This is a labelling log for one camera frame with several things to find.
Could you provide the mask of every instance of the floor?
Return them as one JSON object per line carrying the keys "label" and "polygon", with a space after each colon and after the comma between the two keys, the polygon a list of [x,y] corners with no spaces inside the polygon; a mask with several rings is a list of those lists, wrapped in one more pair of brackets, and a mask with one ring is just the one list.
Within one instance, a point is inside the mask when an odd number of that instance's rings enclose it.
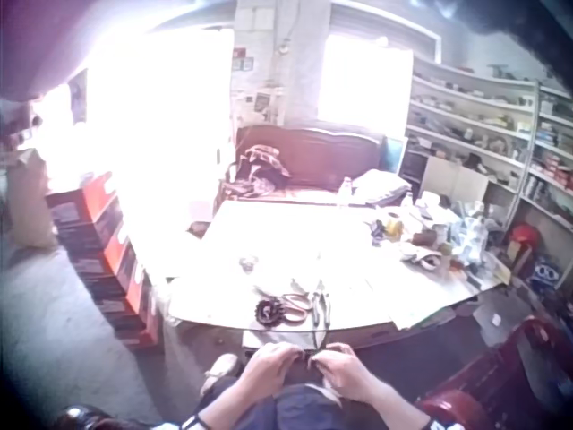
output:
{"label": "floor", "polygon": [[[9,252],[3,243],[2,251],[4,378],[44,424],[73,403],[150,423],[181,422],[196,405],[212,361],[240,350],[238,331],[166,324],[164,354],[136,356],[114,338],[64,250]],[[529,311],[516,297],[500,292],[487,293],[485,302],[475,319],[458,318],[359,355],[375,374],[415,400],[487,344],[503,340]],[[502,315],[499,327],[492,324],[493,313]]]}

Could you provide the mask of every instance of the shoe on shelf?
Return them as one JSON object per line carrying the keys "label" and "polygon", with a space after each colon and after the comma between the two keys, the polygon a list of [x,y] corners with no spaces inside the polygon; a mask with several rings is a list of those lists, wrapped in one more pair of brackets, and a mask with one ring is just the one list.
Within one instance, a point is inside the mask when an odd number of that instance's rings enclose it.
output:
{"label": "shoe on shelf", "polygon": [[205,392],[223,376],[237,376],[239,369],[239,357],[235,354],[223,354],[217,358],[211,369],[205,372],[207,379],[201,387],[201,396],[203,396]]}

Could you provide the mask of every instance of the person's left hand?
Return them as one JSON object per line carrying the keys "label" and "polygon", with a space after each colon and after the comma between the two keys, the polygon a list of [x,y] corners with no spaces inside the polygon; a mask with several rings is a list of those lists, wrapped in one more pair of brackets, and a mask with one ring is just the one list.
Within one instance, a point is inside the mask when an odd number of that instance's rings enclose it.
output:
{"label": "person's left hand", "polygon": [[288,368],[303,354],[291,343],[267,343],[254,353],[235,383],[237,389],[255,403],[276,394],[285,382]]}

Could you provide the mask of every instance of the window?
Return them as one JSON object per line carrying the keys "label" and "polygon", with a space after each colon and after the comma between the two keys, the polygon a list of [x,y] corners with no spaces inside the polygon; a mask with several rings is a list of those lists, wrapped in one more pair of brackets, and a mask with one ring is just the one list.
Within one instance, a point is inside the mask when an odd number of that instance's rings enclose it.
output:
{"label": "window", "polygon": [[330,35],[322,67],[319,120],[403,137],[412,63],[411,51]]}

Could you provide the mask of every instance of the white table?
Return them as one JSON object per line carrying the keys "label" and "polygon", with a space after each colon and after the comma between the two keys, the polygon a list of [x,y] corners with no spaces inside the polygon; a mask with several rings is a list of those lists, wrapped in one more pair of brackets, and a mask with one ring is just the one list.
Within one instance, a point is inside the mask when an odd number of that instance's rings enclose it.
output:
{"label": "white table", "polygon": [[[224,202],[201,255],[189,262],[193,275],[172,282],[170,313],[193,323],[263,331],[254,318],[261,297],[253,284],[279,295],[293,292],[295,278],[312,293],[322,279],[330,293],[332,331],[381,325],[395,330],[394,324],[411,327],[480,293],[452,273],[430,274],[401,262],[395,244],[373,247],[366,221],[379,216],[367,208]],[[239,259],[250,255],[259,262],[245,274]],[[482,291],[497,283],[487,279]],[[312,321],[272,330],[308,332]]]}

